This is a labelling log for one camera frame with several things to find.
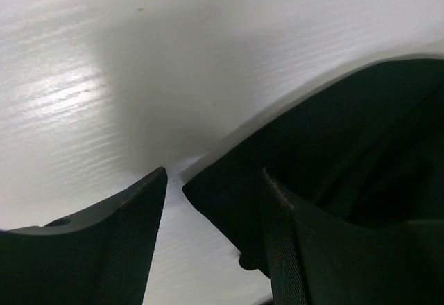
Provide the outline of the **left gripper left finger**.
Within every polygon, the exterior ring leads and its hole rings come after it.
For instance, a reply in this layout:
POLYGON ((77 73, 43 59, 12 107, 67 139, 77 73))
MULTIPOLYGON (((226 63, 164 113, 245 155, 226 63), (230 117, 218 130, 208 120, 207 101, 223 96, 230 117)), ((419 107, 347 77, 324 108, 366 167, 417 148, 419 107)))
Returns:
POLYGON ((141 304, 167 191, 159 167, 44 226, 1 233, 2 304, 141 304))

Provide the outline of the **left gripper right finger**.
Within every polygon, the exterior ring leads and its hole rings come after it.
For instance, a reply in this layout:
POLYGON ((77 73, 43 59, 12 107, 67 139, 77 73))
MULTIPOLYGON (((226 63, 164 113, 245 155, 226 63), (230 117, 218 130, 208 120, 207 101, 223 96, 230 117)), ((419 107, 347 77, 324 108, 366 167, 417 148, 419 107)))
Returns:
POLYGON ((443 222, 383 230, 337 218, 267 172, 262 227, 276 304, 442 304, 443 222))

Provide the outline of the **black shorts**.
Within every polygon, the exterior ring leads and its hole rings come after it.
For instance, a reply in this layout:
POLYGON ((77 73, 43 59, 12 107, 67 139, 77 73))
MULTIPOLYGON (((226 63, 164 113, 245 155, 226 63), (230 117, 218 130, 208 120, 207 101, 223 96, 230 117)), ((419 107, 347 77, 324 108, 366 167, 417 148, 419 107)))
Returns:
POLYGON ((184 185, 190 203, 268 272, 262 175, 341 219, 371 228, 443 217, 443 61, 356 71, 256 131, 184 185))

